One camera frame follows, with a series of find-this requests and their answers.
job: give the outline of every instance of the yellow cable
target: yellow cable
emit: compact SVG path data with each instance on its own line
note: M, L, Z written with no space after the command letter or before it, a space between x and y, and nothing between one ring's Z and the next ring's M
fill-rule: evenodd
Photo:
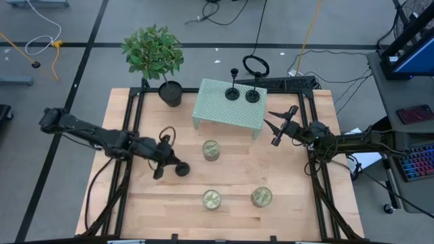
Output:
M17 51L19 51L25 58L27 58L27 60L31 63L31 64L33 64L33 63L35 63L35 61L33 61L31 58L29 58L24 52L22 52L21 51L21 49L19 49L17 46L15 46L15 44L12 42L12 41L10 41L7 37L5 37L5 35L3 35L3 33L0 33L0 35L10 44L10 45L12 45L12 47L15 47L15 49L17 50Z
M60 45L62 45L62 44L63 44L62 41L55 41L55 42L52 43L52 46L57 49L57 55L56 55L56 58L54 59L54 62L52 64L52 71L53 71L53 74L56 77L57 81L59 81L59 77L57 76L56 71L54 70L54 65L56 64L57 59L59 58L59 55L60 55Z
M317 19L319 7L321 6L321 2L322 2L322 0L318 0L317 9L315 10L315 15L313 16L313 18L311 20L311 25L309 26L309 29L307 30L306 37L304 38L303 46L301 48L300 58L298 59L297 71L296 71L295 75L298 75L298 71L300 70L301 60L303 58L304 47L307 43L307 39L309 38L309 34L311 34L313 24L315 23L315 21Z

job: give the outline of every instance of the plant stem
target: plant stem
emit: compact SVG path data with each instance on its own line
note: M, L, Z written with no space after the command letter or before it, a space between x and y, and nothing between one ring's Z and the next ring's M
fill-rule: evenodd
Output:
M167 82L167 78L165 77L165 74L163 74L164 80L165 80L165 85L168 86L169 83Z

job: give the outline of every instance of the wooden table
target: wooden table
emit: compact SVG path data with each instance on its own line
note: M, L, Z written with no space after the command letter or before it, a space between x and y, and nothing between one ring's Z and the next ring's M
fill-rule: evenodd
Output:
M129 89L112 89L104 128L121 129L128 92ZM319 120L338 134L331 92L317 90L314 94ZM174 126L177 133L174 150L178 158L190 164L191 172L181 178L174 167L168 166L162 179L154 180L148 162L134 157L121 238L170 239L172 233L177 233L179 239L267 241L275 235L279 241L320 241L312 182L303 172L306 148L293 146L289 138L282 138L279 147L272 146L273 135L266 125L256 140L252 140L252 130L234 125L203 121L199 130L195 130L191 115L196 96L183 94L182 104L170 108L157 93L145 94L140 135L158 138L164 127ZM305 101L310 120L309 103ZM269 94L266 111L285 112L293 104L298 105L295 94ZM268 113L265 119L275 125L282 123ZM300 112L293 120L301 124ZM203 158L201 149L206 140L220 144L217 161ZM336 156L335 160L346 163L344 155ZM106 161L103 152L96 153L90 180ZM99 175L92 189L90 223L107 202L113 167L114 163ZM335 164L329 164L328 168L337 209L353 230L363 236L348 170ZM259 186L267 186L273 193L273 201L264 208L253 206L250 200L252 191ZM222 196L222 205L216 211L206 210L201 202L203 193L209 189ZM77 233L85 230L84 203ZM117 207L112 213L110 232L116 215ZM332 237L328 211L324 216L328 236Z

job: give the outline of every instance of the green leaves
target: green leaves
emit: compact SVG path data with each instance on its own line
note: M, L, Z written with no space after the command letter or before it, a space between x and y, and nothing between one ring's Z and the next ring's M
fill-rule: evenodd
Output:
M139 71L144 79L159 79L160 74L174 75L184 62L182 51L175 48L175 43L179 41L168 33L166 26L157 30L154 24L146 30L139 28L130 38L125 38L121 48L131 64L131 73Z

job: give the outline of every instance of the potted plant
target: potted plant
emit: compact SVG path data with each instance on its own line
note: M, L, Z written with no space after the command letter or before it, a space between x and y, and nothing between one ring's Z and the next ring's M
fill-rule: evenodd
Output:
M165 77L168 72L174 75L174 71L179 71L184 62L182 51L175 48L175 43L180 43L177 38L168 33L167 27L157 30L154 24L146 30L140 28L124 41L122 49L131 64L130 72L141 72L145 80L160 79L163 75L165 82L158 89L158 94L167 105L178 106L181 103L181 85Z

